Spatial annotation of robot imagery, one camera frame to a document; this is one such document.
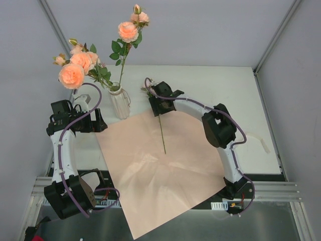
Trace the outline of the pale pink rose stem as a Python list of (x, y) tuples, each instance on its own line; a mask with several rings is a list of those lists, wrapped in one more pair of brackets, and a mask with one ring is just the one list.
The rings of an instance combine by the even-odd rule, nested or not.
[[(148, 79), (146, 83), (143, 84), (141, 91), (147, 94), (148, 97), (154, 97), (155, 91), (152, 89), (152, 86), (155, 84), (155, 82), (152, 79)], [(159, 127), (160, 127), (160, 132), (162, 136), (162, 142), (163, 142), (163, 148), (164, 148), (164, 153), (166, 154), (166, 145), (165, 145), (165, 140), (164, 140), (164, 133), (163, 133), (163, 127), (162, 127), (162, 122), (161, 122), (161, 117), (158, 116), (158, 122), (159, 122)]]

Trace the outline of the orange rose stem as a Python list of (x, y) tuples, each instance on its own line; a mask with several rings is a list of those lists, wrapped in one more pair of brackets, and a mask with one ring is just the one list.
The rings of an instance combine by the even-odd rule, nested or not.
[(64, 54), (53, 58), (53, 64), (61, 66), (58, 81), (67, 89), (78, 89), (85, 81), (84, 70), (80, 65), (69, 63)]
[(117, 27), (118, 39), (112, 41), (112, 53), (109, 58), (115, 61), (115, 66), (121, 66), (119, 85), (121, 85), (124, 73), (126, 59), (129, 55), (131, 48), (136, 49), (142, 42), (142, 30), (148, 27), (150, 19), (144, 8), (135, 4), (130, 20), (121, 22)]
[(118, 91), (119, 84), (112, 83), (111, 72), (106, 65), (100, 61), (97, 49), (94, 44), (87, 48), (87, 44), (79, 43), (75, 38), (70, 38), (68, 42), (72, 45), (70, 51), (71, 58), (69, 63), (80, 65), (85, 76), (89, 76), (95, 82), (99, 82), (103, 88), (107, 87), (110, 91)]

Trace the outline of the pink wrapping paper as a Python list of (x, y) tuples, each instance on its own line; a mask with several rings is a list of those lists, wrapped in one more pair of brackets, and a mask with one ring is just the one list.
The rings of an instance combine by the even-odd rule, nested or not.
[(98, 133), (106, 166), (133, 238), (139, 238), (219, 192), (224, 170), (202, 123), (179, 111), (148, 110)]

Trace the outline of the cream printed ribbon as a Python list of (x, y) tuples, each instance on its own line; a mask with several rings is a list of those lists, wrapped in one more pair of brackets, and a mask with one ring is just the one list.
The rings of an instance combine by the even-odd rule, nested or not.
[(252, 146), (260, 145), (262, 149), (265, 151), (265, 153), (269, 154), (271, 152), (271, 150), (269, 149), (267, 143), (265, 142), (262, 136), (255, 133), (247, 132), (246, 137), (249, 138), (250, 145)]

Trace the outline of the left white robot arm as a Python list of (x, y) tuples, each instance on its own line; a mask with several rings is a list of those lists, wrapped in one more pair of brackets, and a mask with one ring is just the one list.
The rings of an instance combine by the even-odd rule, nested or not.
[(76, 133), (100, 133), (107, 124), (99, 108), (94, 109), (94, 121), (85, 104), (73, 106), (71, 101), (61, 100), (52, 103), (51, 108), (53, 114), (46, 132), (54, 149), (54, 173), (44, 195), (60, 219), (86, 215), (96, 205), (95, 195), (105, 192), (106, 183), (98, 169), (79, 174), (74, 150)]

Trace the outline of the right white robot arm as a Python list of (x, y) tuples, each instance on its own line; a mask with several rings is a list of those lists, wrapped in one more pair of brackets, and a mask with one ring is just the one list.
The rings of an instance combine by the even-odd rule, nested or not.
[(233, 144), (236, 139), (236, 125), (230, 118), (229, 112), (223, 104), (212, 108), (187, 98), (181, 90), (172, 91), (171, 87), (160, 82), (155, 84), (150, 78), (146, 78), (144, 86), (151, 94), (149, 102), (154, 116), (166, 114), (171, 111), (186, 113), (203, 124), (207, 141), (219, 153), (224, 168), (224, 182), (226, 186), (219, 191), (222, 198), (232, 200), (239, 197), (244, 191), (239, 182), (242, 179), (239, 167), (233, 152)]

